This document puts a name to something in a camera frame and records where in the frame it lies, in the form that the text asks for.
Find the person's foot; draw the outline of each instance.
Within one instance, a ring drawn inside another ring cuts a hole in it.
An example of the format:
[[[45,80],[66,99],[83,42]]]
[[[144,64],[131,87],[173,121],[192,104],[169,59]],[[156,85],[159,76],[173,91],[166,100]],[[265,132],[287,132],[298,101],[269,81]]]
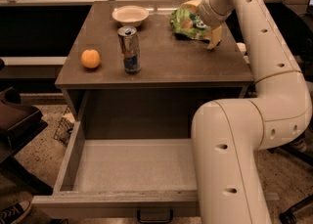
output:
[[[30,201],[18,202],[0,212],[0,224],[17,224],[30,212]]]

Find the aluminum can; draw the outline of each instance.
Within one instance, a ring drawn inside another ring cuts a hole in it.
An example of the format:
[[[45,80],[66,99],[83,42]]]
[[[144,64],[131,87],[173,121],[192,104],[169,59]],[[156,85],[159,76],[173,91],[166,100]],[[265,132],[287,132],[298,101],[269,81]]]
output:
[[[118,32],[125,71],[134,74],[140,71],[140,50],[137,30],[134,26],[125,25]]]

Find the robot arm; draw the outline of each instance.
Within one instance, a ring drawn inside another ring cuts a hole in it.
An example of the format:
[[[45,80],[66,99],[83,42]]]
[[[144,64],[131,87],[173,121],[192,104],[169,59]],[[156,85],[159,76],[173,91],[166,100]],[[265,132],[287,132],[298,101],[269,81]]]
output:
[[[221,24],[235,8],[257,98],[203,105],[192,127],[203,224],[270,224],[254,154],[299,136],[311,98],[291,51],[263,0],[203,0],[201,18]]]

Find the bowl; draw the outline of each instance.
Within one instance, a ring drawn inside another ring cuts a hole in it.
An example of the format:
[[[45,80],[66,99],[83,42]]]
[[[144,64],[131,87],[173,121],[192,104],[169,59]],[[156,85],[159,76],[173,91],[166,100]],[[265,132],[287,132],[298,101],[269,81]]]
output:
[[[139,6],[124,6],[115,9],[112,17],[122,25],[139,26],[148,17],[149,12]]]

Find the concrete floor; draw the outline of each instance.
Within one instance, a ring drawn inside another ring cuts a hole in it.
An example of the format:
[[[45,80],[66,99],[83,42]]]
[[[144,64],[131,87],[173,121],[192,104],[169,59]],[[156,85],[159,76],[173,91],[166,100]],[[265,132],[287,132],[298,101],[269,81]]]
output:
[[[17,155],[16,159],[29,172],[47,184],[54,186],[66,147],[54,139],[59,122],[67,105],[63,100],[31,101],[42,110],[48,127]],[[294,203],[313,194],[312,167],[278,149],[274,154],[268,151],[258,153],[257,164],[264,193],[268,202],[273,224],[281,223],[278,216]],[[32,199],[27,187],[0,170],[0,209],[21,200]],[[299,211],[295,216],[297,224],[313,223],[313,204]],[[45,224],[50,218],[40,209],[33,208],[22,224]],[[70,219],[69,224],[131,224],[136,219]],[[174,218],[173,224],[201,224],[199,218]]]

